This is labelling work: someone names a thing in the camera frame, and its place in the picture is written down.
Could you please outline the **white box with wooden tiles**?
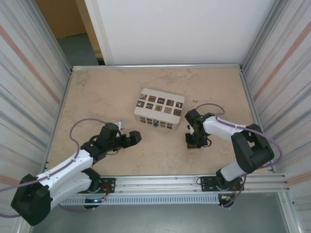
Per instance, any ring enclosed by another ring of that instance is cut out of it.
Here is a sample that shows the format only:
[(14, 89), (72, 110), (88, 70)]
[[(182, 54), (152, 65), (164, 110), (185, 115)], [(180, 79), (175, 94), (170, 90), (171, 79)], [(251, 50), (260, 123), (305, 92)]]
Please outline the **white box with wooden tiles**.
[(138, 122), (153, 126), (177, 130), (185, 97), (167, 92), (144, 88), (134, 109)]

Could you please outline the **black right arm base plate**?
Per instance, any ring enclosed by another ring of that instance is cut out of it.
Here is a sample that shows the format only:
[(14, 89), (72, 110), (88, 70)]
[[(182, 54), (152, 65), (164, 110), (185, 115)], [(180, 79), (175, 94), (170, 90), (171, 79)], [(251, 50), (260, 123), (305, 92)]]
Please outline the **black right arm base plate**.
[(232, 181), (226, 181), (225, 179), (217, 176), (203, 176), (200, 177), (198, 180), (198, 184), (201, 186), (203, 192), (229, 192), (234, 191), (234, 189), (236, 191), (244, 190), (241, 177), (235, 178)]

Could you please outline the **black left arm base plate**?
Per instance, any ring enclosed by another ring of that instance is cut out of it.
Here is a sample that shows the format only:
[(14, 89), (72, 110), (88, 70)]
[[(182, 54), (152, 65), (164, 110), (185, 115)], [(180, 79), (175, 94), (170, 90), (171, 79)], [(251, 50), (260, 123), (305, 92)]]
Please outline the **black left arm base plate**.
[(115, 192), (116, 179), (115, 178), (100, 178), (100, 191), (105, 194), (110, 194)]

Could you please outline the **aluminium table side rail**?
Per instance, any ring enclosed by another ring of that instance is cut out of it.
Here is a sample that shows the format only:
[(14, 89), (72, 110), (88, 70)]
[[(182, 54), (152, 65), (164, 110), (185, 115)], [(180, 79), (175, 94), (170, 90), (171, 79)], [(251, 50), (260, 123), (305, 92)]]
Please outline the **aluminium table side rail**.
[(248, 102), (248, 105), (249, 105), (249, 108), (250, 108), (250, 112), (251, 112), (253, 121), (257, 125), (259, 125), (259, 127), (261, 128), (261, 131), (263, 133), (265, 133), (264, 129), (262, 127), (262, 124), (260, 122), (260, 119), (258, 117), (257, 110), (256, 110), (256, 107), (255, 107), (255, 102), (254, 102), (254, 100), (253, 100), (253, 98), (251, 96), (251, 92), (249, 90), (249, 87), (248, 87), (248, 84), (247, 84), (247, 81), (246, 81), (245, 73), (244, 73), (244, 71), (242, 69), (240, 69), (240, 78), (241, 78), (241, 81), (242, 81), (242, 85), (243, 85), (243, 88), (244, 88), (244, 91), (245, 91), (246, 99), (247, 99), (247, 102)]
[(55, 121), (54, 129), (53, 129), (53, 132), (52, 132), (52, 135), (51, 135), (51, 138), (50, 138), (49, 146), (48, 146), (47, 151), (46, 151), (46, 156), (44, 158), (44, 163), (42, 165), (41, 171), (45, 171), (46, 170), (46, 168), (48, 167), (49, 161), (50, 161), (50, 157), (51, 157), (51, 154), (52, 154), (52, 149), (53, 149), (53, 146), (54, 146), (54, 142), (55, 142), (55, 138), (56, 138), (56, 135), (57, 135), (58, 127), (59, 127), (59, 124), (60, 124), (60, 120), (61, 120), (61, 117), (62, 117), (64, 106), (65, 106), (65, 103), (66, 103), (66, 99), (67, 99), (67, 96), (68, 96), (70, 84), (71, 84), (71, 81), (72, 81), (72, 76), (73, 76), (73, 72), (69, 76), (67, 85), (65, 87), (63, 98), (62, 98), (62, 100), (60, 102), (60, 105), (59, 105), (58, 115), (57, 115), (57, 118), (56, 118), (56, 121)]

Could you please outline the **long aluminium table edge rail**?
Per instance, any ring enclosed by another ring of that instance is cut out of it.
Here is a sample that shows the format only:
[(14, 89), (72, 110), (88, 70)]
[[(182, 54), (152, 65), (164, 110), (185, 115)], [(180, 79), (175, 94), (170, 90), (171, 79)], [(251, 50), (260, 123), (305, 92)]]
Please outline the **long aluminium table edge rail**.
[(239, 64), (158, 64), (158, 65), (106, 65), (106, 66), (73, 66), (73, 71), (78, 70), (126, 70), (126, 69), (178, 69), (178, 68), (237, 68)]

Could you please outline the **white door frame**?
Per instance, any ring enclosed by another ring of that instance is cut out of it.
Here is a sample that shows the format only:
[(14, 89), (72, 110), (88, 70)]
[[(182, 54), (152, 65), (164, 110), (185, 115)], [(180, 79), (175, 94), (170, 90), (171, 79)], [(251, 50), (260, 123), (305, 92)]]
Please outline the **white door frame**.
[(114, 65), (115, 62), (101, 15), (99, 0), (85, 0), (85, 3), (104, 62), (106, 65)]

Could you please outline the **aluminium frame post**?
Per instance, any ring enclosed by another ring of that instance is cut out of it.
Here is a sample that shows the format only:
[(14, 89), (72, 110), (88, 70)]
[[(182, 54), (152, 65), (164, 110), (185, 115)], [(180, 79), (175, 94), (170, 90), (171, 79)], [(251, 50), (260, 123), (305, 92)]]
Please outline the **aluminium frame post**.
[(56, 19), (52, 19), (54, 8), (52, 6), (51, 0), (35, 0), (36, 5), (38, 6), (38, 9), (44, 18), (42, 21), (43, 24), (46, 27), (47, 35), (49, 44), (52, 45), (52, 51), (53, 54), (56, 57), (56, 60), (58, 61), (59, 65), (63, 69), (63, 71), (66, 74), (71, 75), (72, 73), (72, 66), (70, 65), (68, 59), (66, 58), (61, 46), (59, 45), (59, 42), (56, 39), (54, 29), (56, 29)]
[(244, 62), (240, 65), (241, 71), (245, 71), (247, 66), (251, 63), (254, 59), (255, 55), (257, 54), (260, 45), (264, 41), (266, 34), (269, 32), (269, 27), (273, 24), (273, 19), (276, 17), (276, 12), (280, 8), (281, 3), (283, 0), (275, 0), (267, 18), (265, 19), (253, 45), (251, 46)]

